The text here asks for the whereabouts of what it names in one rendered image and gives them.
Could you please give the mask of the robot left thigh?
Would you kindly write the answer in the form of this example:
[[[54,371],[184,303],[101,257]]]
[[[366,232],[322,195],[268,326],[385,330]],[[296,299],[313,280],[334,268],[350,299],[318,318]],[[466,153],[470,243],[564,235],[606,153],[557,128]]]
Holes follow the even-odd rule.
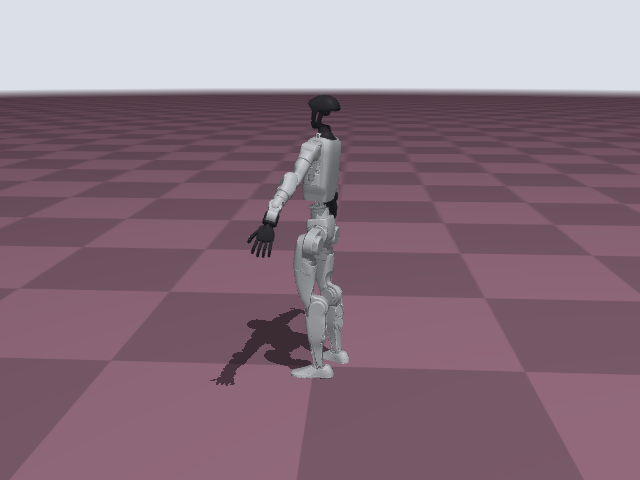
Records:
[[[296,242],[293,268],[297,290],[306,310],[308,311],[311,302],[318,300],[325,304],[326,314],[329,309],[327,299],[314,294],[317,275],[314,255],[322,252],[323,245],[323,233],[320,229],[312,228],[308,233],[301,234]]]

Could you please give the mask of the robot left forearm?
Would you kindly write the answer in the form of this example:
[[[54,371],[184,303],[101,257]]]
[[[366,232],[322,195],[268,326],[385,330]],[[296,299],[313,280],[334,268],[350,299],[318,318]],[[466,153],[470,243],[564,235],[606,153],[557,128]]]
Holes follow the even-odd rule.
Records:
[[[287,173],[284,177],[283,184],[276,190],[275,195],[268,204],[268,212],[265,220],[276,222],[278,214],[281,213],[282,207],[290,200],[296,190],[298,178],[294,173]]]

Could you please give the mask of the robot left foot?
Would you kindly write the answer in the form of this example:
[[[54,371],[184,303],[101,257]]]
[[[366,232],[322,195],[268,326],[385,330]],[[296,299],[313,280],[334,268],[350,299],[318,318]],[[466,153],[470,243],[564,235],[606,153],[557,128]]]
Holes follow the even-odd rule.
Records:
[[[329,364],[322,364],[321,369],[313,368],[314,363],[291,371],[291,376],[296,378],[332,378],[334,372]],[[318,366],[319,368],[321,366]]]

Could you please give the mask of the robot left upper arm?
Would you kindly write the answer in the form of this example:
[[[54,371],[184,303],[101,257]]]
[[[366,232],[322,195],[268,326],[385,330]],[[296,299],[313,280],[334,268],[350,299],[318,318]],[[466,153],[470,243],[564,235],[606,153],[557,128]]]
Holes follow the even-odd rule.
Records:
[[[319,159],[321,155],[321,147],[322,143],[317,141],[309,141],[302,144],[299,156],[293,167],[293,172],[291,172],[294,173],[298,178],[296,188],[298,188],[301,184],[312,163]],[[285,175],[280,180],[280,186],[283,184]]]

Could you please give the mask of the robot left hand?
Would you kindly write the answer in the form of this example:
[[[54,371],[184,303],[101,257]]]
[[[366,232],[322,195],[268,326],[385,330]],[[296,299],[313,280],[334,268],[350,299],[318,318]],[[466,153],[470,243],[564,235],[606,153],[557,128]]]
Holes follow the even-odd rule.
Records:
[[[252,241],[252,239],[256,236],[256,240],[254,242],[254,245],[252,247],[251,250],[251,254],[254,254],[255,248],[258,244],[258,241],[260,241],[259,246],[258,246],[258,250],[257,250],[257,254],[256,257],[259,257],[260,254],[260,250],[262,247],[262,244],[264,243],[264,247],[263,247],[263,251],[262,251],[262,258],[264,258],[265,256],[265,252],[266,252],[266,248],[267,248],[267,243],[269,243],[269,248],[268,248],[268,257],[270,257],[271,254],[271,249],[272,249],[272,242],[274,241],[274,230],[273,228],[277,226],[278,220],[279,220],[279,214],[277,216],[276,222],[272,222],[269,220],[265,220],[266,215],[267,215],[268,210],[265,212],[264,218],[262,223],[264,225],[260,226],[259,229],[257,231],[255,231],[248,239],[247,243],[250,243]]]

